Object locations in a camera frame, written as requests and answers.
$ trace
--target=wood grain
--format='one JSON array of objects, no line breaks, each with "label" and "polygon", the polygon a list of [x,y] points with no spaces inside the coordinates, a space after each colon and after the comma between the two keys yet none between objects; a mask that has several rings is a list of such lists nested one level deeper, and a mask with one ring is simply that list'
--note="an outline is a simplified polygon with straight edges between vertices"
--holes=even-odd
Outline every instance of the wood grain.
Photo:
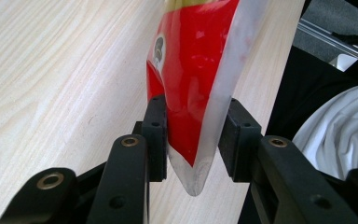
[{"label": "wood grain", "polygon": [[[303,0],[271,1],[235,97],[266,127]],[[159,0],[0,1],[0,216],[32,175],[106,160],[146,107]],[[216,159],[199,197],[172,167],[151,184],[151,223],[236,223],[247,190]]]}]

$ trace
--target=light wooden table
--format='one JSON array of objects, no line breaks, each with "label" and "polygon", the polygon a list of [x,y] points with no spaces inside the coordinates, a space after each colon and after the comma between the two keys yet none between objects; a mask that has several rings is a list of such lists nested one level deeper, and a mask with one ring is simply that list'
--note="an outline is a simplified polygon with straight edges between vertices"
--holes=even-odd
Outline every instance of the light wooden table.
[{"label": "light wooden table", "polygon": [[[270,1],[235,97],[265,128],[303,0]],[[0,1],[0,216],[34,174],[104,162],[146,107],[145,58],[160,0]],[[171,167],[151,184],[151,223],[236,223],[246,184],[218,154],[204,191],[186,194]]]}]

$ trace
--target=black holder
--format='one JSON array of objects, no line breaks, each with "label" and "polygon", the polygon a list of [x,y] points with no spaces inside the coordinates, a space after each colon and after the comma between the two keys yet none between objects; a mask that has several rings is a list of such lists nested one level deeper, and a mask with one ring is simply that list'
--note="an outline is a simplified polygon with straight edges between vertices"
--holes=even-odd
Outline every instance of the black holder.
[{"label": "black holder", "polygon": [[[241,219],[358,223],[358,169],[346,181],[318,172],[289,140],[263,137],[260,125],[235,99],[219,148],[233,181],[251,183]],[[166,175],[165,98],[159,96],[149,102],[133,134],[115,141],[106,163],[78,177],[66,168],[34,175],[0,223],[145,223],[149,182],[160,182]]]}]

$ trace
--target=circular hole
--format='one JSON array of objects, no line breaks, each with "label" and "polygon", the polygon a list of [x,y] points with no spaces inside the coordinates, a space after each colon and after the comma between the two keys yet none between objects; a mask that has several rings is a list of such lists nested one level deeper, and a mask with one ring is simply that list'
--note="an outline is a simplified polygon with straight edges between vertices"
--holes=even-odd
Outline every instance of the circular hole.
[{"label": "circular hole", "polygon": [[109,206],[113,209],[120,209],[126,204],[126,198],[123,196],[117,196],[110,200]]},{"label": "circular hole", "polygon": [[45,175],[37,181],[36,186],[39,189],[54,189],[59,186],[63,181],[63,174],[55,172],[49,175]]},{"label": "circular hole", "polygon": [[121,140],[121,145],[123,145],[124,147],[133,147],[138,145],[139,140],[137,138],[134,137],[127,137],[124,138],[123,140]]},{"label": "circular hole", "polygon": [[323,209],[330,209],[332,207],[331,203],[319,194],[310,196],[310,200]]},{"label": "circular hole", "polygon": [[275,147],[287,147],[287,143],[279,138],[271,138],[268,141]]}]

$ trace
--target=white fabric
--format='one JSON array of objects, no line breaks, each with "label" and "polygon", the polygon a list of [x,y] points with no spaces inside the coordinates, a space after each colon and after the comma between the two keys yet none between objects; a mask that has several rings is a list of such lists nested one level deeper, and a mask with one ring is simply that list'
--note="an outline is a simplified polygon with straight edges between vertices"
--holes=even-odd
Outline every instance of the white fabric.
[{"label": "white fabric", "polygon": [[345,179],[348,171],[358,168],[358,87],[320,107],[293,142],[324,173]]}]

